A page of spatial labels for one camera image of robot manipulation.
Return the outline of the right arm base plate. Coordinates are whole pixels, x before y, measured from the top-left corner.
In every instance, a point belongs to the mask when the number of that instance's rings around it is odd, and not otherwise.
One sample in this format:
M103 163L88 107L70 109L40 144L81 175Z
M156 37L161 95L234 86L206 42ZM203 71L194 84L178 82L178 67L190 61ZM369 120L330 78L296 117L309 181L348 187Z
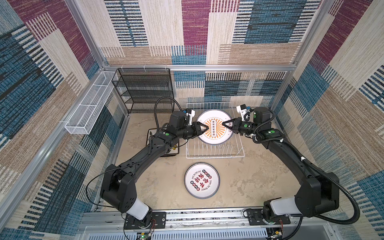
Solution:
M249 221L251 226L288 225L291 223L287 215L271 215L269 210L264 210L263 208L247 208L243 210L243 217Z

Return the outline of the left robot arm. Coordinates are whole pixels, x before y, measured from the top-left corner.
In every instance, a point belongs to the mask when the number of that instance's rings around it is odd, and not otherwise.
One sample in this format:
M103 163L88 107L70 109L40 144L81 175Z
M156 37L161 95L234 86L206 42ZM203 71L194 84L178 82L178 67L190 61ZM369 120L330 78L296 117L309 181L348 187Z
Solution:
M152 208L139 200L136 182L142 173L158 158L168 153L180 139L194 139L210 127L193 122L195 111L175 111L170 120L149 138L149 143L126 162L110 165L104 173L100 197L121 213L135 218L141 227L152 221Z

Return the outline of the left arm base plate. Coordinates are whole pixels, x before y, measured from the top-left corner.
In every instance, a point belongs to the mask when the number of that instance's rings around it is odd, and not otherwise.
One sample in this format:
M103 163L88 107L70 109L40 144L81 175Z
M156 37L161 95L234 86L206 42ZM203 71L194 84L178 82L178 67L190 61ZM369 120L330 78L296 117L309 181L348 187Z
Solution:
M125 216L124 230L149 230L151 228L164 229L166 227L166 212L149 212L143 220L138 220L131 215Z

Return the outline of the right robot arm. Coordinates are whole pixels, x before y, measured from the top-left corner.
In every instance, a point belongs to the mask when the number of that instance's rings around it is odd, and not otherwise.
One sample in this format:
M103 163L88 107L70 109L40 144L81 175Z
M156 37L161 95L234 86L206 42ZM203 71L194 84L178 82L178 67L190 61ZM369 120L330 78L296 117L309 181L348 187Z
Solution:
M277 198L264 202L263 218L274 222L279 216L294 215L317 217L339 208L338 177L333 173L313 170L312 163L305 163L305 157L291 144L285 134L271 127L275 118L268 108L251 109L240 106L241 116L224 121L223 127L263 145L276 155L293 173L300 184L298 192L290 198Z

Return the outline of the white round plate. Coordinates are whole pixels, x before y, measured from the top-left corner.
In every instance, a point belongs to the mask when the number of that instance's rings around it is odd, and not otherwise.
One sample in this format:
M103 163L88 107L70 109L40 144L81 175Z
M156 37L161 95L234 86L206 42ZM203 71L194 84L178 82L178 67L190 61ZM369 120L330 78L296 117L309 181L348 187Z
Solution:
M231 116L222 110L207 110L199 115L197 121L208 126L209 129L199 136L199 139L208 145L220 145L227 142L233 132L223 125L231 120Z
M219 172L210 164L196 163L188 168L184 177L187 191L197 199L214 196L220 187Z

